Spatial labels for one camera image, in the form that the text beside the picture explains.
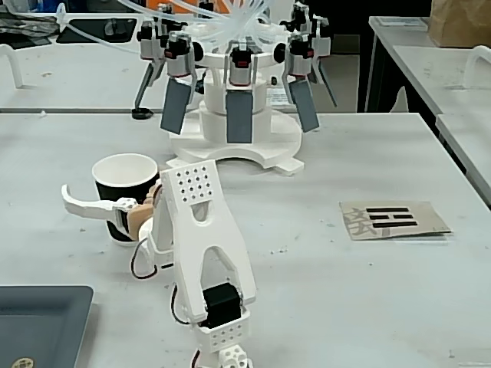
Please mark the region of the tan gripper with servo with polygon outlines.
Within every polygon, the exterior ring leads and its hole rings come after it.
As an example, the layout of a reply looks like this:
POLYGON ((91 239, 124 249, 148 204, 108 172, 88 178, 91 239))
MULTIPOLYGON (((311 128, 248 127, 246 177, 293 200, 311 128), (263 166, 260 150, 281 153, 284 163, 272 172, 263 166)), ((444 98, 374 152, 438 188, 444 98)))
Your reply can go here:
POLYGON ((147 199, 138 204, 135 199, 121 198, 117 201, 98 200, 81 201, 71 196, 68 185, 61 187, 64 208, 72 215, 86 219, 99 219, 117 222, 116 228, 132 241, 139 239, 139 230, 153 217, 163 191, 162 184, 155 184, 149 189, 147 199))

